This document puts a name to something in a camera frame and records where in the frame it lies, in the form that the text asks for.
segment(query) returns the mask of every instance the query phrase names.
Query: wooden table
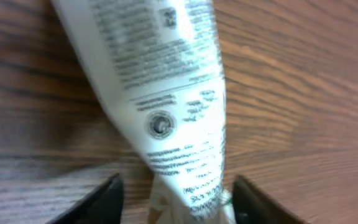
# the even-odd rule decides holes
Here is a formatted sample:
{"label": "wooden table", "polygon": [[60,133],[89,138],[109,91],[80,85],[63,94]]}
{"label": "wooden table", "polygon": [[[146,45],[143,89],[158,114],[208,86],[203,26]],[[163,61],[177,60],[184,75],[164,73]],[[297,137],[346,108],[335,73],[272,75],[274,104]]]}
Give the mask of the wooden table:
{"label": "wooden table", "polygon": [[[215,0],[225,184],[311,223],[358,223],[358,0]],[[124,223],[152,174],[106,119],[47,0],[0,0],[0,223],[44,223],[120,172]]]}

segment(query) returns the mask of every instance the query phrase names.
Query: round seal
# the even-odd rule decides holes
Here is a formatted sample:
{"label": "round seal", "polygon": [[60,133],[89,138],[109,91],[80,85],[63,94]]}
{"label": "round seal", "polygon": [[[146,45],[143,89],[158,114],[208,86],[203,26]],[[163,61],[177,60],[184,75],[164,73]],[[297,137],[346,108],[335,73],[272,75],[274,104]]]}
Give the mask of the round seal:
{"label": "round seal", "polygon": [[165,139],[173,133],[175,119],[166,111],[157,111],[148,116],[146,127],[153,138]]}

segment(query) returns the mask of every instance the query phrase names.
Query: white tube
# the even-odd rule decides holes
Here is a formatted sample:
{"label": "white tube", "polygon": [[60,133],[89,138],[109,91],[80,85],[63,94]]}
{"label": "white tube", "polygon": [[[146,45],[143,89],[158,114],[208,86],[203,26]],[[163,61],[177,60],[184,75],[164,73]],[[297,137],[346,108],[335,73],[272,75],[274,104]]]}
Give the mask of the white tube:
{"label": "white tube", "polygon": [[226,94],[212,2],[54,4],[109,119],[189,220],[218,220]]}

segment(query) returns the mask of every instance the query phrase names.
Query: wooden surface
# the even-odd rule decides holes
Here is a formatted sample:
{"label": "wooden surface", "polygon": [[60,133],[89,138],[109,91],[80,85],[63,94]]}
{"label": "wooden surface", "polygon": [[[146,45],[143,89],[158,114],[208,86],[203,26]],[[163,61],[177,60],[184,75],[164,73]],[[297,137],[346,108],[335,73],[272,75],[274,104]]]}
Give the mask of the wooden surface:
{"label": "wooden surface", "polygon": [[[225,184],[311,223],[358,223],[358,0],[215,0]],[[144,223],[152,174],[103,114],[46,0],[0,0],[0,223],[44,223],[106,177]]]}

